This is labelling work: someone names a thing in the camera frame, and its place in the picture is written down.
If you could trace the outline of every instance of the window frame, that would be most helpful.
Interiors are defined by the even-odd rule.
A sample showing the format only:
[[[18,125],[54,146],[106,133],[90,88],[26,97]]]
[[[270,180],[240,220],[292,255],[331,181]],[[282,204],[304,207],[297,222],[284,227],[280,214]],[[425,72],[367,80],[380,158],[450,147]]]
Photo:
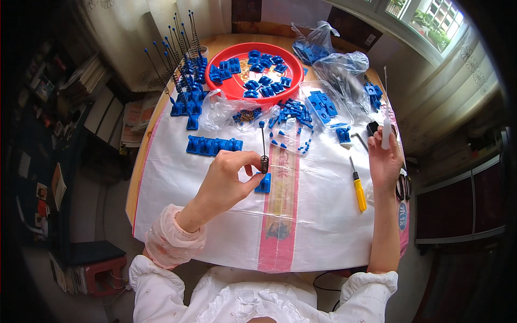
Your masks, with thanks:
[[[440,66],[468,29],[468,21],[465,14],[463,14],[463,24],[451,39],[443,53],[440,53],[440,51],[421,34],[409,26],[409,22],[411,21],[411,18],[413,18],[413,15],[420,3],[419,0],[407,0],[404,7],[401,9],[402,13],[400,14],[400,19],[385,11],[390,0],[371,0],[370,2],[366,2],[365,0],[325,1],[357,16],[378,28],[381,32],[391,34],[400,39],[418,52],[434,67]]]

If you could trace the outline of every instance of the scissors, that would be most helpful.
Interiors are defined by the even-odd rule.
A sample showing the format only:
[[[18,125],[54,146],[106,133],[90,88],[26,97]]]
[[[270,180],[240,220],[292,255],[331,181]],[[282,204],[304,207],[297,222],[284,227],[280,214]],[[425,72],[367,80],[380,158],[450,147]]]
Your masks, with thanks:
[[[395,194],[400,201],[406,200],[409,201],[411,198],[411,192],[413,190],[413,186],[411,185],[411,178],[407,174],[407,169],[405,165],[402,165],[402,169],[400,170],[399,181],[395,186]]]

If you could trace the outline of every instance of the screwdriver handle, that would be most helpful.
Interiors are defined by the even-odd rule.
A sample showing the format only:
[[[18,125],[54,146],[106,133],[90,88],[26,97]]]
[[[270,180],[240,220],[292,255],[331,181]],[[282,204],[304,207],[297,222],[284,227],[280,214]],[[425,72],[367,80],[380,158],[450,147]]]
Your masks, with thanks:
[[[359,210],[361,210],[361,212],[363,212],[366,210],[366,200],[364,199],[364,191],[362,190],[361,180],[360,179],[354,180],[354,185],[356,187],[357,202],[359,203]]]

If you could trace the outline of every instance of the wooden table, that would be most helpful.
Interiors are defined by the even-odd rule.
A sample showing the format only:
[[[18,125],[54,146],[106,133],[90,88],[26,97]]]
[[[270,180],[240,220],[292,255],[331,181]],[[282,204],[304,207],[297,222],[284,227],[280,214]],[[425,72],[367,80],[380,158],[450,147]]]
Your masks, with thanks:
[[[214,35],[214,36],[210,36],[208,38],[201,40],[201,45],[208,47],[209,53],[208,53],[207,58],[208,58],[208,61],[210,61],[211,58],[215,54],[219,53],[223,49],[236,45],[236,44],[245,43],[245,42],[263,42],[263,43],[274,44],[276,46],[282,47],[282,48],[288,50],[289,52],[293,53],[293,47],[292,47],[293,39],[292,38],[269,36],[269,35],[248,35],[248,34]],[[311,66],[303,65],[303,67],[305,67],[309,70],[307,72],[307,74],[305,75],[304,81],[317,80],[316,75],[314,74]],[[384,87],[381,83],[379,75],[373,68],[368,69],[368,71],[366,71],[366,75],[370,78],[370,81],[374,85],[378,85],[379,87],[381,87],[383,93],[386,92],[386,91],[384,91]],[[174,89],[174,83],[169,82],[168,88],[172,92]],[[160,116],[161,112],[163,111],[163,108],[165,107],[168,100],[169,100],[169,98],[167,96],[162,96],[160,98],[160,101],[156,105],[155,111],[149,122],[149,125],[147,126],[145,136],[140,145],[140,150],[139,150],[138,156],[137,156],[135,164],[134,164],[133,174],[131,176],[131,183],[129,185],[128,196],[127,196],[127,200],[126,200],[126,215],[128,217],[129,222],[131,223],[131,226],[133,226],[133,227],[134,227],[134,218],[135,218],[135,213],[136,213],[136,204],[138,201],[138,193],[139,193],[138,189],[140,187],[140,181],[142,179],[142,171],[144,169],[145,157],[146,157],[146,152],[148,150],[149,139],[151,138],[151,135],[153,133],[153,129],[156,124],[156,121],[158,120],[158,117]]]

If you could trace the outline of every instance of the pink sleeve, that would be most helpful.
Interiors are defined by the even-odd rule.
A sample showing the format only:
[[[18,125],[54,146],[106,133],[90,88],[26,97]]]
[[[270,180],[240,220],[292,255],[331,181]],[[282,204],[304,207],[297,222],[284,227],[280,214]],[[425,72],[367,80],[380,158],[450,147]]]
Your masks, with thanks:
[[[151,260],[164,269],[173,269],[188,262],[205,246],[204,226],[190,233],[176,223],[176,214],[181,210],[183,206],[166,206],[145,234],[145,249]]]

